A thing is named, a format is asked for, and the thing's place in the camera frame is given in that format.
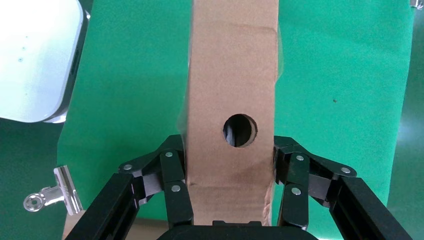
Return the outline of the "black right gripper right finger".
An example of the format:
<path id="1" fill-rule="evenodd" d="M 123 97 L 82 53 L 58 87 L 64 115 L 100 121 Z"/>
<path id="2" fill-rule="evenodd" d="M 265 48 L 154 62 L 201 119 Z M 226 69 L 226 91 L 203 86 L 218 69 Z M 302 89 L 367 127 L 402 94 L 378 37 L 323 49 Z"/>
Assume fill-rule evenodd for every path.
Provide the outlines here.
<path id="1" fill-rule="evenodd" d="M 306 231 L 309 198 L 328 211 L 345 240 L 411 236 L 350 166 L 315 155 L 291 137 L 274 136 L 275 182 L 283 185 L 278 226 Z"/>

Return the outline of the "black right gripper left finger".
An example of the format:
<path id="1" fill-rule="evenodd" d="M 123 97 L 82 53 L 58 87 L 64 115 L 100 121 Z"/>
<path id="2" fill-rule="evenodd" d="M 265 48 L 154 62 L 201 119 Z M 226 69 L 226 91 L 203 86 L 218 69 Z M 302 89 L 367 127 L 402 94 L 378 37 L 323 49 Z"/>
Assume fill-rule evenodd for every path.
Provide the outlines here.
<path id="1" fill-rule="evenodd" d="M 157 150 L 121 164 L 66 239 L 123 240 L 140 207 L 158 193 L 164 193 L 170 229 L 193 224 L 180 135 L 170 135 Z"/>

